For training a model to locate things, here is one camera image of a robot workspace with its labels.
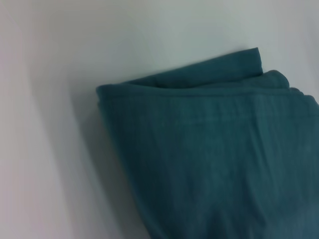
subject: white wall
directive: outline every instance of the white wall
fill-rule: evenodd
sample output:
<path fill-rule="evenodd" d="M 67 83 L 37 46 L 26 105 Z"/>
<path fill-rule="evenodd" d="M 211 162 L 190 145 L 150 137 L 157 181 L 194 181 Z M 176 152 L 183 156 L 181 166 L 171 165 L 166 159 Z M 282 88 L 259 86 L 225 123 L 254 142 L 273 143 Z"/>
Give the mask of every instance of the white wall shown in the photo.
<path fill-rule="evenodd" d="M 98 85 L 258 46 L 265 70 L 319 99 L 314 0 L 2 3 L 3 239 L 149 238 L 102 126 Z"/>

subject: folded towel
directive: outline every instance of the folded towel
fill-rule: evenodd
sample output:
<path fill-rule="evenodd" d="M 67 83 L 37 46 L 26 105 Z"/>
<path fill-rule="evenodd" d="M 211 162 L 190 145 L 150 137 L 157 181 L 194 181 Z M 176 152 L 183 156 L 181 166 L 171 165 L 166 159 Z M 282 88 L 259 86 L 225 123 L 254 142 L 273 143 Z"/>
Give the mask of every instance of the folded towel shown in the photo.
<path fill-rule="evenodd" d="M 319 238 L 319 106 L 257 48 L 97 93 L 152 238 Z"/>

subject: teal towel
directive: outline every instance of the teal towel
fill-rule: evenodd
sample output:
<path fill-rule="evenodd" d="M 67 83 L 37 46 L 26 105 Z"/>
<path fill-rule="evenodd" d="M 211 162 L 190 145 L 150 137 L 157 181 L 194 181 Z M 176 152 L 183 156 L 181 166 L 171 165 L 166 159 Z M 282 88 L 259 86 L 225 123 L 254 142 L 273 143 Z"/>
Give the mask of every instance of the teal towel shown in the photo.
<path fill-rule="evenodd" d="M 319 107 L 257 48 L 97 93 L 153 239 L 319 238 Z"/>

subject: white surface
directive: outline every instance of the white surface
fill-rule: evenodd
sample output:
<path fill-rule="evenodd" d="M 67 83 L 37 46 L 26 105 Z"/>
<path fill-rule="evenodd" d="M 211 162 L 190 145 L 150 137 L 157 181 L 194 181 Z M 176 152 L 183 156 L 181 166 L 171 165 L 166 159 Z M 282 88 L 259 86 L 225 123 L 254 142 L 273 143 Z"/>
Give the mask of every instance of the white surface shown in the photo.
<path fill-rule="evenodd" d="M 258 46 L 265 71 L 319 99 L 315 0 L 1 1 L 3 239 L 148 238 L 98 85 Z"/>

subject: teal fabric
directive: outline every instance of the teal fabric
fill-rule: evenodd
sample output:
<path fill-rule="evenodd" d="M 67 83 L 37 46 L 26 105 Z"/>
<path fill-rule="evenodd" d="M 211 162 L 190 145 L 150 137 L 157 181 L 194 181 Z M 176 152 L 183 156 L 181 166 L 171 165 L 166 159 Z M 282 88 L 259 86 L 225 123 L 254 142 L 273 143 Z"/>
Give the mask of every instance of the teal fabric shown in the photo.
<path fill-rule="evenodd" d="M 257 48 L 97 93 L 153 239 L 319 238 L 319 107 Z"/>

